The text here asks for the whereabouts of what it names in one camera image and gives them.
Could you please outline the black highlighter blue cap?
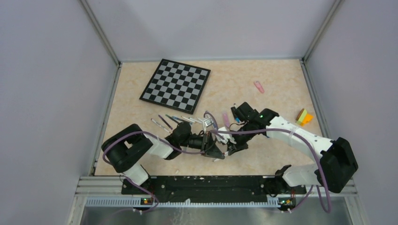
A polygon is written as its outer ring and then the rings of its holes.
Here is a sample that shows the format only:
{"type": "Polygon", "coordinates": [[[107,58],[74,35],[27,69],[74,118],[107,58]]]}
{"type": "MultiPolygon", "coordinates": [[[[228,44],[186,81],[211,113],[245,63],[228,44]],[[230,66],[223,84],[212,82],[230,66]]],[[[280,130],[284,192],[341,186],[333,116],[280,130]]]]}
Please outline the black highlighter blue cap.
{"type": "Polygon", "coordinates": [[[241,120],[239,119],[239,116],[237,114],[237,108],[235,106],[231,107],[231,112],[234,116],[234,119],[237,121],[237,123],[241,123],[241,120]]]}

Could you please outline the blue gel pen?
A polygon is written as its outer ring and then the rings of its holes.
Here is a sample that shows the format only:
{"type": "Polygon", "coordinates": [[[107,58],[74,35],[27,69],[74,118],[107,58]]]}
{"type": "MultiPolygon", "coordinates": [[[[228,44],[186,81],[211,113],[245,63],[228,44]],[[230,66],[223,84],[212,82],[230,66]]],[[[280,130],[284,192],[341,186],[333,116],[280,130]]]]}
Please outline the blue gel pen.
{"type": "Polygon", "coordinates": [[[192,124],[192,123],[191,123],[191,122],[189,122],[189,121],[186,121],[186,120],[180,119],[180,118],[178,118],[178,117],[175,117],[175,116],[172,116],[172,118],[173,118],[173,119],[175,119],[175,120],[177,120],[177,121],[180,121],[180,122],[187,122],[187,123],[189,123],[189,124],[192,124]]]}

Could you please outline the green gel pen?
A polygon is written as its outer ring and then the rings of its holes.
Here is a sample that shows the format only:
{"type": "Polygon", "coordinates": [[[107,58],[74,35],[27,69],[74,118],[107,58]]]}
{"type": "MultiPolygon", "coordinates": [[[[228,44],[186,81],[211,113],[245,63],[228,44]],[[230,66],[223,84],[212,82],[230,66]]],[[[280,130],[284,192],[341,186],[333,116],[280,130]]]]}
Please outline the green gel pen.
{"type": "Polygon", "coordinates": [[[167,115],[167,114],[165,114],[165,116],[166,116],[167,118],[169,118],[170,120],[172,120],[173,122],[175,122],[176,124],[179,124],[179,123],[180,123],[178,120],[174,119],[173,117],[171,117],[171,116],[169,116],[169,115],[167,115]]]}

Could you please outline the purple gel pen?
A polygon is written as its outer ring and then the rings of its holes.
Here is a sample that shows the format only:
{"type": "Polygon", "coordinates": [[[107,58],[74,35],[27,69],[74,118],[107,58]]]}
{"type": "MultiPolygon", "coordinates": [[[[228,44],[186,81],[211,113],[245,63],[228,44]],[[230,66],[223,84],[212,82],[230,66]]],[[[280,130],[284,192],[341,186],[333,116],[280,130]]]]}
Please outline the purple gel pen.
{"type": "Polygon", "coordinates": [[[158,114],[158,117],[162,120],[162,122],[169,128],[169,129],[173,129],[173,127],[160,115],[158,114]]]}

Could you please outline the thin marker pink cap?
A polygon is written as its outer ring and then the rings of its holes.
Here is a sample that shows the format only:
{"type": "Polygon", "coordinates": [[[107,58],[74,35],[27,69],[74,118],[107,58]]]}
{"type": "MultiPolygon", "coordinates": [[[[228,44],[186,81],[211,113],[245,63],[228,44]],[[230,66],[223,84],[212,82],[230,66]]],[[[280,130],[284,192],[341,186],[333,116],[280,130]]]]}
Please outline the thin marker pink cap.
{"type": "Polygon", "coordinates": [[[262,87],[261,83],[259,81],[255,81],[254,82],[255,87],[257,88],[257,90],[263,94],[265,92],[264,88],[262,87]]]}

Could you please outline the lilac highlighter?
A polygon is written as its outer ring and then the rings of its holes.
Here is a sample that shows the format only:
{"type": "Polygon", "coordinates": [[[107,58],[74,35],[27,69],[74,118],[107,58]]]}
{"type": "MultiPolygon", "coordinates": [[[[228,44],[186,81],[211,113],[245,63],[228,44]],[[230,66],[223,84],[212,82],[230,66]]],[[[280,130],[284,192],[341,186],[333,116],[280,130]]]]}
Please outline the lilac highlighter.
{"type": "Polygon", "coordinates": [[[224,123],[225,127],[229,128],[230,127],[230,120],[229,120],[228,114],[226,112],[222,113],[222,119],[223,119],[223,123],[224,123]]]}

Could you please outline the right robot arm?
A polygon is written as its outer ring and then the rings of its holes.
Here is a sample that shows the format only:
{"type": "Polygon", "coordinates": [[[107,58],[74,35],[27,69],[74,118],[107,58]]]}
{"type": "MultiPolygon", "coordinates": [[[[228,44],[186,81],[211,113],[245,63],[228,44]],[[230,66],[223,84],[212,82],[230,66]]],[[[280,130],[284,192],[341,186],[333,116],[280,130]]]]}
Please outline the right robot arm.
{"type": "Polygon", "coordinates": [[[332,140],[313,134],[271,109],[258,112],[247,102],[236,109],[236,115],[244,124],[237,131],[227,131],[224,136],[231,141],[229,155],[246,150],[247,143],[262,134],[288,144],[313,161],[313,164],[302,166],[287,165],[276,172],[280,177],[275,180],[275,187],[281,193],[301,185],[318,185],[332,193],[340,193],[358,170],[352,147],[342,137],[332,140]]]}

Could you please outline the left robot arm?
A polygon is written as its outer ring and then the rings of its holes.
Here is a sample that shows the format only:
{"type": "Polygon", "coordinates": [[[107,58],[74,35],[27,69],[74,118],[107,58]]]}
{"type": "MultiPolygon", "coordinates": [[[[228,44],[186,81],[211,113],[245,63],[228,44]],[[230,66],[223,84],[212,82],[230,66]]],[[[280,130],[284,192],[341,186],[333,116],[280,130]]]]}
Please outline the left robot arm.
{"type": "Polygon", "coordinates": [[[139,164],[145,154],[172,160],[180,154],[186,154],[183,147],[197,149],[197,154],[205,157],[224,159],[225,155],[216,146],[216,140],[210,133],[201,131],[192,133],[188,122],[180,122],[165,138],[143,131],[138,124],[132,124],[110,137],[102,146],[103,160],[117,173],[133,182],[133,188],[140,194],[149,191],[151,182],[149,173],[139,164]]]}

